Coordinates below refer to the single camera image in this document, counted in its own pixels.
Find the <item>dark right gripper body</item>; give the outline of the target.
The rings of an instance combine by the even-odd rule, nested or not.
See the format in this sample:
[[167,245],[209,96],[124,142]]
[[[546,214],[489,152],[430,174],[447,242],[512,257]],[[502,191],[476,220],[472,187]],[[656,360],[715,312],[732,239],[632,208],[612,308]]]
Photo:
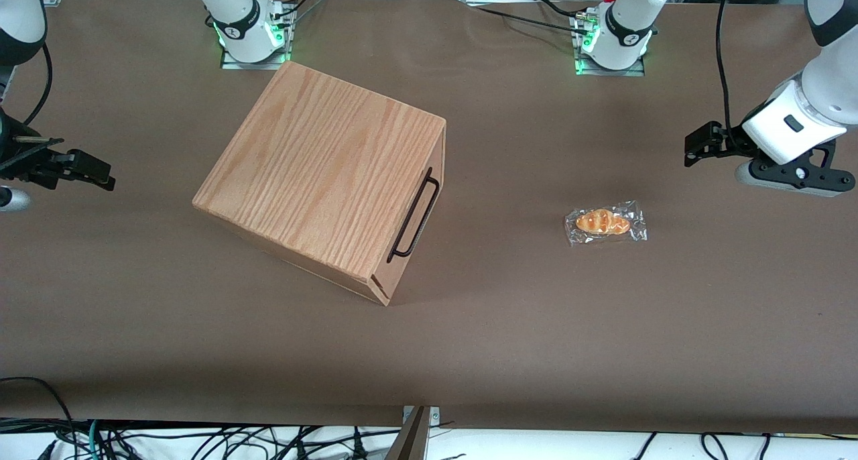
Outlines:
[[21,123],[15,118],[9,117],[6,112],[1,109],[1,170],[6,169],[5,163],[11,160],[17,154],[16,146],[13,144],[13,138],[21,134]]

